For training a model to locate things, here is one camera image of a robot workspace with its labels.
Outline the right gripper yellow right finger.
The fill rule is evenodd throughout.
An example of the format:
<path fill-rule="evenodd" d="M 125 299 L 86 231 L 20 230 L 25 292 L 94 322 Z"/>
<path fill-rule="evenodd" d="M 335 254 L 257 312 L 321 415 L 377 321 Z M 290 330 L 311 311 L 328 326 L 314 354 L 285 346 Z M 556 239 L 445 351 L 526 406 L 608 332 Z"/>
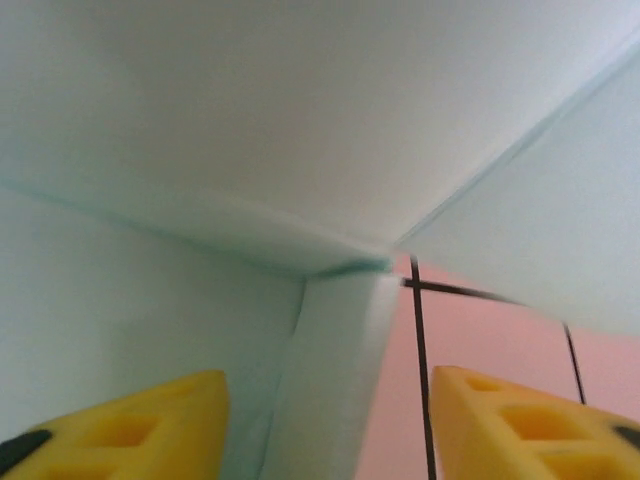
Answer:
<path fill-rule="evenodd" d="M 446 479 L 636 479 L 637 422 L 456 366 L 432 371 Z"/>

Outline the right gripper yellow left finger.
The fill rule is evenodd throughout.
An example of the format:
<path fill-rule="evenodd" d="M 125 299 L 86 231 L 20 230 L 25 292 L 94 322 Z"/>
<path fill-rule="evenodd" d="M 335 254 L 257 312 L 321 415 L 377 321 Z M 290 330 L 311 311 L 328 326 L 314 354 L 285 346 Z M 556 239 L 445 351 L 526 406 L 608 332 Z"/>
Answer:
<path fill-rule="evenodd" d="M 1 444 L 4 479 L 216 479 L 230 414 L 205 370 L 39 425 Z"/>

